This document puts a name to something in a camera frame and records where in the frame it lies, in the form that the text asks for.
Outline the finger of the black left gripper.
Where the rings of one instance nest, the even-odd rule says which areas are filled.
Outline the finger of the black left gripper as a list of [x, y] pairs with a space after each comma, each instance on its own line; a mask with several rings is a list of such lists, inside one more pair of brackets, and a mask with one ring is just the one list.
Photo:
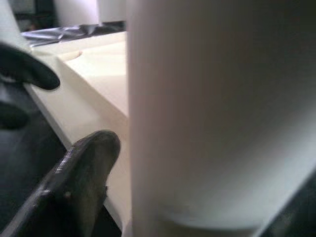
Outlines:
[[60, 86], [59, 77], [46, 64], [3, 42], [0, 42], [0, 76], [44, 90], [54, 90]]
[[0, 103], [0, 129], [20, 129], [28, 123], [28, 115], [20, 108]]

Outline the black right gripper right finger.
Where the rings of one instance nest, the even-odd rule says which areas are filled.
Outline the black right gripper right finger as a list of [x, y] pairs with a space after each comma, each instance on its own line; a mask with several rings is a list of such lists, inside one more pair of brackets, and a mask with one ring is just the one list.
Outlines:
[[316, 170], [256, 237], [316, 237]]

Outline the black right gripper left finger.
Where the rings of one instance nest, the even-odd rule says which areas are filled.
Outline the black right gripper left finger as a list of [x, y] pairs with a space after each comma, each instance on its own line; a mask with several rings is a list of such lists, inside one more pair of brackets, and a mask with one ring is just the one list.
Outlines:
[[95, 131], [75, 142], [0, 237], [91, 237], [120, 149], [118, 135], [110, 130]]

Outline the white plastic table leg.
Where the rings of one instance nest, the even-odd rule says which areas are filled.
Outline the white plastic table leg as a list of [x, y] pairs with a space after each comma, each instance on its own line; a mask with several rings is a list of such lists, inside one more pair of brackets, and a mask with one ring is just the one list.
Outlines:
[[316, 0], [127, 0], [133, 237], [251, 237], [316, 170]]
[[0, 0], [0, 42], [31, 52], [27, 40], [21, 35], [13, 11], [7, 0]]

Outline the white plastic children table top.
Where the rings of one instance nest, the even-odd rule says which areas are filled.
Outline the white plastic children table top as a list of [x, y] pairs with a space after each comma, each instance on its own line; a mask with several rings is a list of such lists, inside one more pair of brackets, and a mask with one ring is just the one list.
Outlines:
[[31, 53], [60, 79], [56, 90], [27, 90], [65, 148], [98, 130], [119, 136], [121, 151], [107, 180], [104, 205], [124, 231], [131, 218], [126, 34], [34, 46]]

